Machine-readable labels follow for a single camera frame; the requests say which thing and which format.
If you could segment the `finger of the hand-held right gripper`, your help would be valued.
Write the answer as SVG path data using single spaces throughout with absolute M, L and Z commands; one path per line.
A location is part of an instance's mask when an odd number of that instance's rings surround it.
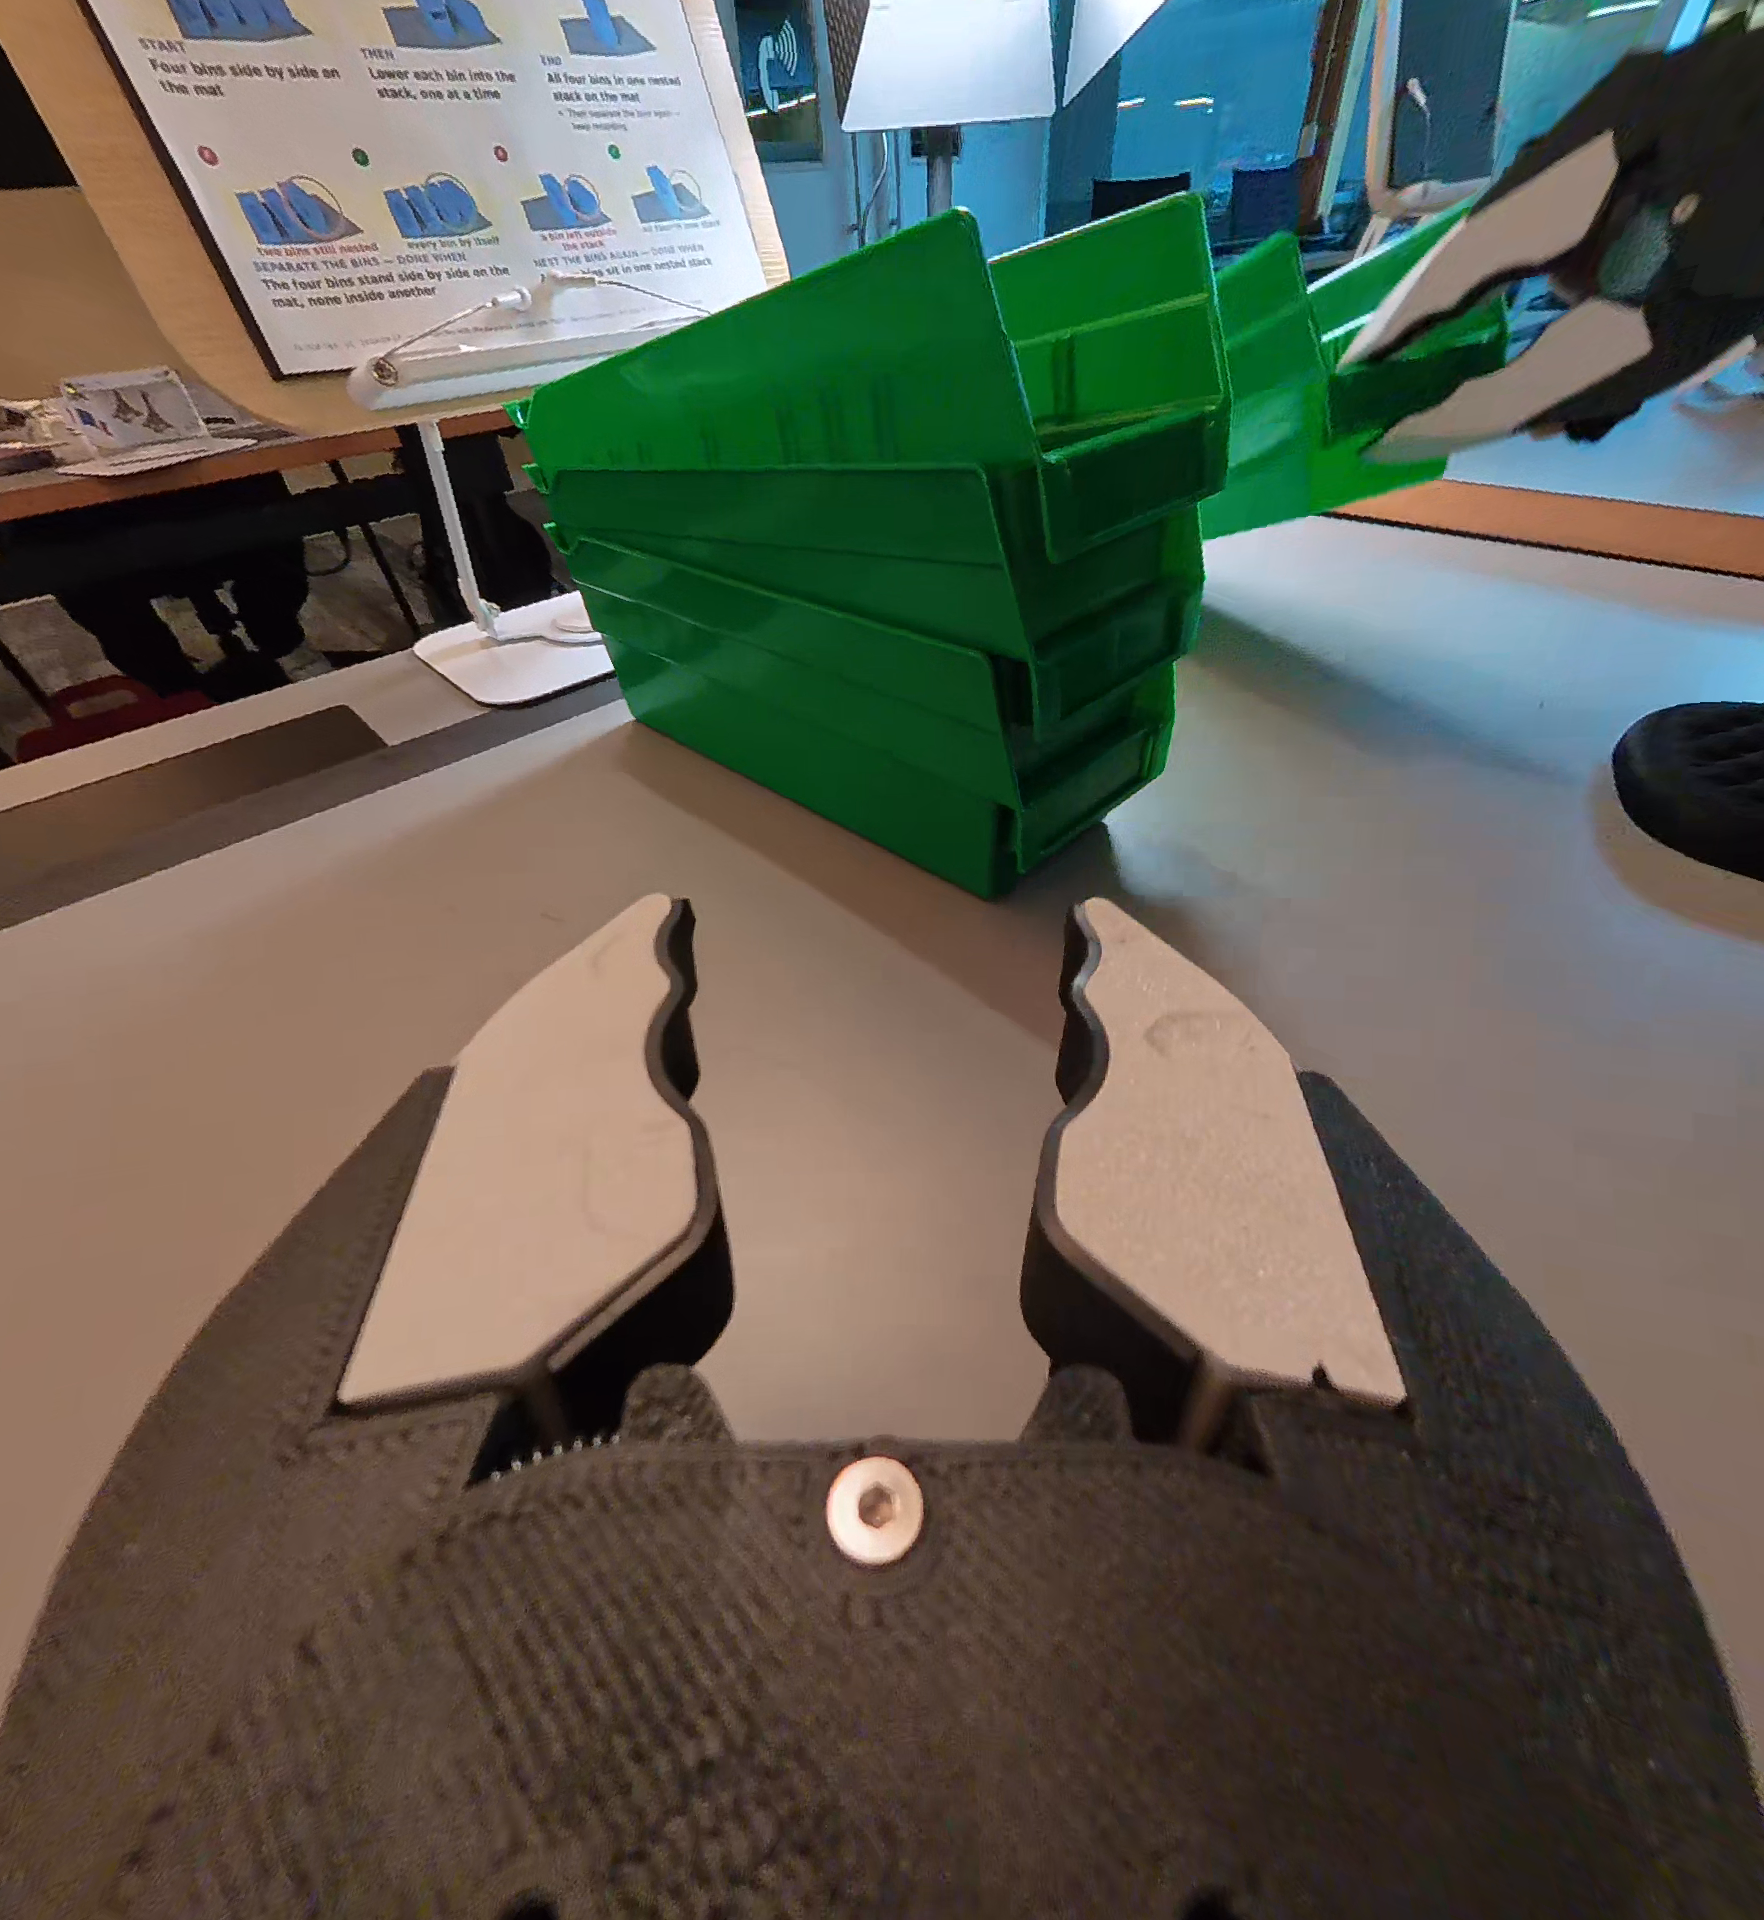
M 1398 282 L 1351 342 L 1343 368 L 1371 364 L 1438 323 L 1457 318 L 1491 289 L 1520 282 L 1574 254 L 1597 225 L 1621 154 L 1615 132 L 1580 145 L 1542 139 L 1506 173 L 1424 261 Z
M 1583 301 L 1502 369 L 1472 377 L 1438 406 L 1401 420 L 1367 452 L 1367 462 L 1432 464 L 1537 427 L 1621 416 L 1628 412 L 1621 381 L 1653 348 L 1653 327 L 1638 306 Z

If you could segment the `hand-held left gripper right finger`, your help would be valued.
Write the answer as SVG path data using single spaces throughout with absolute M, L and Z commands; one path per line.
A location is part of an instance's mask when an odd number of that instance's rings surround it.
M 1067 914 L 1063 1111 L 1021 1270 L 1051 1365 L 1132 1412 L 1405 1382 L 1299 1069 L 1227 985 L 1109 900 Z

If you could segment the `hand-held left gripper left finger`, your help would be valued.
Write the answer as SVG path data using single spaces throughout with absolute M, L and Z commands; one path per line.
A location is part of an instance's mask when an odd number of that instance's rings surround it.
M 347 1409 L 493 1391 L 613 1421 L 735 1307 L 695 1111 L 697 917 L 642 897 L 461 1048 L 339 1382 Z

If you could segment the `green plastic bin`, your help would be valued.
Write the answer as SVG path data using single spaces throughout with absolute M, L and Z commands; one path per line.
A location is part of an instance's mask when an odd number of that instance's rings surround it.
M 1483 299 L 1394 359 L 1345 368 L 1343 357 L 1468 209 L 1440 213 L 1316 282 L 1290 233 L 1219 264 L 1233 427 L 1227 479 L 1199 505 L 1203 540 L 1334 515 L 1445 477 L 1445 460 L 1379 464 L 1371 448 L 1401 420 L 1507 361 L 1507 299 Z
M 1225 486 L 1233 386 L 1207 202 L 988 258 L 964 208 L 554 381 L 561 473 L 982 469 L 1038 486 L 1050 558 Z
M 982 900 L 1162 775 L 1199 596 L 1148 591 L 1042 661 L 579 540 L 629 714 Z
M 621 549 L 1014 661 L 1042 719 L 1187 659 L 1202 626 L 1194 509 L 1063 536 L 1037 466 L 560 469 L 545 504 L 579 583 Z

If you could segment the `light grey desk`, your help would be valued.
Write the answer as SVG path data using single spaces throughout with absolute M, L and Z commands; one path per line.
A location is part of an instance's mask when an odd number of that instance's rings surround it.
M 1764 703 L 1764 587 L 1303 522 L 1210 562 L 1166 773 L 1010 902 L 624 719 L 410 661 L 0 773 L 0 1717 L 215 1306 L 535 972 L 697 914 L 759 1445 L 1014 1439 L 1067 908 L 1115 900 L 1393 1141 L 1525 1294 L 1685 1560 L 1764 1780 L 1764 885 L 1611 754 Z

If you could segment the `wooden-edged side table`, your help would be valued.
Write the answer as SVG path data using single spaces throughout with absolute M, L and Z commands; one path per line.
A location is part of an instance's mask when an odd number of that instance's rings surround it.
M 1764 386 L 1725 374 L 1595 445 L 1474 448 L 1343 516 L 1764 583 Z

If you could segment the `black round pad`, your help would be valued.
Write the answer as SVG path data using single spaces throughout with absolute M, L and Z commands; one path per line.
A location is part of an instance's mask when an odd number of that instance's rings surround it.
M 1650 839 L 1764 883 L 1764 703 L 1689 703 L 1633 723 L 1612 754 L 1615 794 Z

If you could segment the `white light panel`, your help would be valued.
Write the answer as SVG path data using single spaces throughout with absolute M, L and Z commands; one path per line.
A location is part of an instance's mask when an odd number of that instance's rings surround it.
M 907 132 L 1051 118 L 1160 4 L 823 4 L 845 132 Z

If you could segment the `red plastic container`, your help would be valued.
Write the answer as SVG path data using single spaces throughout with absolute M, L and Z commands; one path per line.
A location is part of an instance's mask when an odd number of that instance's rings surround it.
M 183 715 L 215 708 L 203 693 L 161 695 L 128 676 L 105 676 L 46 697 L 46 719 L 24 732 L 14 746 L 14 763 L 26 765 L 46 758 L 77 753 L 134 732 L 149 732 Z

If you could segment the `long wooden table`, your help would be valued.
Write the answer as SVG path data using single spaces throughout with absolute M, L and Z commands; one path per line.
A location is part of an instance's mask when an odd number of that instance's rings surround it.
M 401 423 L 347 436 L 291 436 L 263 445 L 220 445 L 215 453 L 122 474 L 50 466 L 0 477 L 0 525 L 220 486 L 266 473 L 325 469 L 363 457 L 400 453 Z

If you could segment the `printed instruction sheet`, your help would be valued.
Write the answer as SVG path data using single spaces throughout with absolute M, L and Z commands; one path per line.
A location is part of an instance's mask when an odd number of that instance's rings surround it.
M 603 348 L 790 270 L 717 6 L 80 6 L 279 381 Z

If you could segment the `wooden clipboard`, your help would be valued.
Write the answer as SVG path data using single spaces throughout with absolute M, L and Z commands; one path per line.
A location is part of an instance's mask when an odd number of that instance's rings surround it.
M 347 395 L 350 373 L 270 374 L 80 6 L 94 4 L 0 4 L 0 51 L 174 359 L 220 395 L 299 436 L 410 423 L 356 406 Z M 447 420 L 501 410 L 459 402 Z

